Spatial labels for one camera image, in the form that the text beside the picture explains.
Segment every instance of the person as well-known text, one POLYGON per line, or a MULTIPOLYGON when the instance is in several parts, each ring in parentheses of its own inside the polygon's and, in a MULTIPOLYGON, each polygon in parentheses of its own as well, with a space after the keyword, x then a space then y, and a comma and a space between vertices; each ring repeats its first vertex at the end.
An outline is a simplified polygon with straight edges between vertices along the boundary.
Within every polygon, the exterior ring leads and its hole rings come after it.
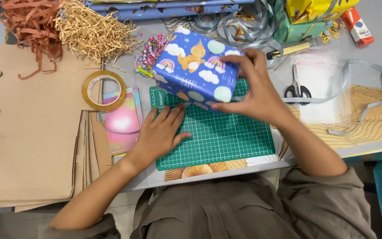
MULTIPOLYGON (((131 239, 362 239, 375 238, 363 183, 353 168, 296 119, 269 79, 263 52, 221 60, 239 64, 249 91, 240 102, 213 109, 276 126, 298 160, 275 193, 257 174, 173 185, 143 211, 131 239)), ((188 132, 175 135, 185 107, 148 114, 136 145, 122 160, 73 198, 45 229, 47 239, 118 239, 111 201, 135 176, 170 152, 188 132)))

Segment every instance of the forearm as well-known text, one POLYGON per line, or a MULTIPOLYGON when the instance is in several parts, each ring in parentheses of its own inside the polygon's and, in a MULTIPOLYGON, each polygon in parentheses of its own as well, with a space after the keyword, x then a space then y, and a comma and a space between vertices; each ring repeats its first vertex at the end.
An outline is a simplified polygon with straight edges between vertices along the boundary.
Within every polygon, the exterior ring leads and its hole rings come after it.
POLYGON ((337 176, 347 171, 341 157, 288 109, 282 112, 277 127, 296 156, 300 169, 307 175, 337 176))
POLYGON ((95 182, 71 200, 52 220, 57 229, 85 229, 95 225, 116 195, 139 173, 130 164, 131 155, 115 163, 95 182))

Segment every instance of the green cutting mat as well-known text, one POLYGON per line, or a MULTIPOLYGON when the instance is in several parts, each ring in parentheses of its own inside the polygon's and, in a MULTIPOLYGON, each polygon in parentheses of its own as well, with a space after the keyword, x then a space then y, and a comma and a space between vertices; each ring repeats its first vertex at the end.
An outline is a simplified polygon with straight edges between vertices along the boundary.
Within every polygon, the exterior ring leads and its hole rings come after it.
MULTIPOLYGON (((239 79, 234 96, 244 96, 247 90, 245 79, 239 79)), ((151 107, 160 110, 184 102, 157 87, 150 88, 150 99, 151 107)), ((192 133, 193 137, 156 160, 159 171, 275 153, 269 125, 239 114, 214 114, 190 105, 178 133, 183 131, 192 133)))

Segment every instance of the gray table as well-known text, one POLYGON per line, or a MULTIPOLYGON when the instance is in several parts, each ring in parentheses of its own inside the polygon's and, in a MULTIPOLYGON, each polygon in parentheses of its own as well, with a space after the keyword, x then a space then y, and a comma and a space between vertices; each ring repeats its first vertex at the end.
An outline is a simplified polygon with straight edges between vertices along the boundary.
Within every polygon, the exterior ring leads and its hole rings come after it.
MULTIPOLYGON (((375 42, 367 48, 356 48, 353 39, 347 31, 343 31, 339 39, 332 40, 331 44, 326 45, 329 48, 335 48, 341 50, 343 59, 355 58, 373 62, 376 64, 382 63, 382 2, 361 0, 356 5, 360 15, 362 16, 365 24, 368 26, 371 34, 375 37, 375 42)), ((166 32, 166 29, 160 19, 141 20, 134 22, 139 26, 139 31, 143 33, 142 37, 138 37, 143 41, 146 41, 148 37, 161 32, 166 32)), ((106 67, 107 70, 113 71, 119 74, 126 82, 128 87, 137 86, 140 90, 141 104, 144 115, 147 115, 150 111, 150 99, 149 88, 155 86, 155 81, 143 78, 140 75, 134 74, 134 55, 138 54, 137 50, 134 54, 124 55, 120 57, 115 65, 115 68, 106 67)), ((365 85, 369 87, 381 88, 380 73, 355 66, 352 68, 352 84, 365 85)), ((273 78, 280 79, 274 82, 275 88, 282 94, 287 85, 292 82, 291 66, 282 66, 279 70, 276 70, 273 78)), ((113 91, 113 87, 109 84, 105 84, 104 90, 106 92, 113 91)), ((369 151, 378 150, 382 151, 382 141, 375 143, 368 143, 351 148, 339 149, 337 153, 342 157, 347 157, 355 154, 364 154, 369 151)), ((145 171, 139 174, 129 185, 126 186, 124 191, 132 191, 137 189, 143 189, 148 187, 166 186, 184 182, 194 182, 211 178, 227 177, 238 174, 252 173, 257 171, 265 171, 270 169, 284 168, 290 166, 296 166, 297 161, 290 157, 287 160, 281 160, 278 162, 264 163, 256 166, 249 166, 245 168, 223 171, 218 173, 211 173, 186 179, 179 179, 169 182, 164 182, 164 171, 157 171, 155 163, 149 166, 145 171)))

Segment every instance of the scissors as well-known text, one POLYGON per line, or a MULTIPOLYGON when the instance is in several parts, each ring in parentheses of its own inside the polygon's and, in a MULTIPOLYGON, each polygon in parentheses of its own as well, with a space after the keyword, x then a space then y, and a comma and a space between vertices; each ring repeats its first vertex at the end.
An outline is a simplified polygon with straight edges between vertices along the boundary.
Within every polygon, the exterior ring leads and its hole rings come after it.
MULTIPOLYGON (((293 84, 291 84, 287 89, 285 90, 284 97, 288 98, 287 94, 288 92, 291 92, 291 95, 293 98, 295 97, 304 97, 306 96, 307 98, 312 98, 312 95, 310 94, 309 89, 307 89, 304 85, 300 85, 300 90, 299 90, 299 85, 297 83, 297 67, 294 64, 293 65, 293 84)), ((295 104, 295 102, 287 102, 288 104, 292 105, 295 104)), ((299 102, 301 105, 305 106, 309 104, 310 102, 299 102)))

